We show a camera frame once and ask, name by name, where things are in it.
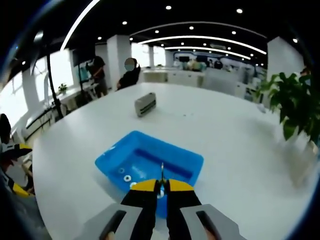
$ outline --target window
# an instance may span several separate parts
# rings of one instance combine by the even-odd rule
[[[131,56],[140,64],[140,67],[150,66],[149,46],[145,44],[132,43]]]
[[[13,127],[28,111],[22,85],[22,72],[14,76],[0,94],[0,111],[4,113]]]
[[[153,62],[154,65],[166,65],[166,51],[163,47],[154,46],[153,47]]]
[[[70,55],[68,50],[57,51],[50,55],[51,76],[55,92],[61,84],[70,87],[74,84],[72,69],[70,64]],[[45,77],[47,70],[47,58],[43,57],[36,62],[34,69],[35,86],[39,101],[45,99]],[[48,95],[52,96],[50,83],[48,82]]]

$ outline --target small plant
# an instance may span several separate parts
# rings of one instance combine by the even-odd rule
[[[298,134],[304,131],[311,141],[320,134],[320,93],[313,87],[313,76],[305,75],[299,79],[295,73],[289,77],[281,72],[271,80],[263,81],[256,97],[269,92],[270,109],[280,110],[280,124],[283,125],[285,140],[291,138],[296,128]]]
[[[65,93],[67,91],[68,87],[66,84],[61,83],[61,85],[58,87],[59,93]]]

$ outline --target black ceiling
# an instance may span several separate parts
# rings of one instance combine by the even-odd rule
[[[73,23],[90,2],[91,0],[61,1],[57,7],[31,28],[28,23],[32,16],[43,7],[43,1],[8,1],[4,4],[4,8],[2,8],[4,14],[1,15],[4,23],[6,23],[4,24],[4,31],[7,32],[5,43],[1,45],[1,53],[6,53],[6,49],[13,43],[18,33],[25,28],[29,28],[31,31],[19,45],[16,53],[18,59],[27,57],[35,33],[40,29],[44,31],[48,41],[54,43],[51,50],[57,51]],[[76,48],[84,43],[105,42],[115,34],[132,35],[139,32],[132,36],[134,42],[169,36],[201,35],[238,41],[265,52],[267,52],[267,42],[281,36],[298,51],[301,51],[300,44],[293,43],[292,39],[295,35],[286,25],[286,20],[295,16],[294,13],[299,10],[299,6],[286,6],[284,11],[284,7],[279,4],[279,1],[272,1],[272,4],[269,2],[246,1],[243,3],[243,1],[239,1],[235,4],[227,1],[101,0],[78,25],[67,47]],[[172,7],[171,10],[166,10],[167,5]],[[243,9],[242,14],[236,12],[238,8]],[[192,21],[216,22],[225,25],[188,23],[158,27],[156,29],[159,30],[159,33],[155,33],[156,29],[143,31],[155,26]],[[151,43],[151,45],[162,43],[165,44],[165,47],[175,47],[180,46],[181,42],[181,40],[165,40]],[[225,45],[231,47],[231,52],[246,56],[253,53],[254,57],[259,58],[253,59],[255,61],[265,62],[267,60],[265,55],[236,44],[204,39],[184,39],[183,42],[185,46],[191,47],[203,47],[203,43]]]

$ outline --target white round table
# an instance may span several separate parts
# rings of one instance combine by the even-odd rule
[[[155,92],[157,107],[138,118],[134,101]],[[33,178],[43,221],[54,240],[70,240],[83,224],[124,194],[95,160],[133,130],[201,154],[195,185],[239,225],[248,240],[283,240],[298,224],[314,187],[297,191],[283,156],[275,151],[277,115],[251,102],[200,88],[142,83],[72,112],[34,142]],[[168,239],[157,219],[157,239]]]

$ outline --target blue plastic tray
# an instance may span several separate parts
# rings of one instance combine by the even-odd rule
[[[132,182],[160,180],[162,163],[166,179],[176,179],[194,186],[204,158],[142,132],[132,131],[95,161],[98,169],[126,193]],[[124,181],[126,175],[131,176],[131,181]],[[158,199],[156,214],[167,217],[167,196]]]

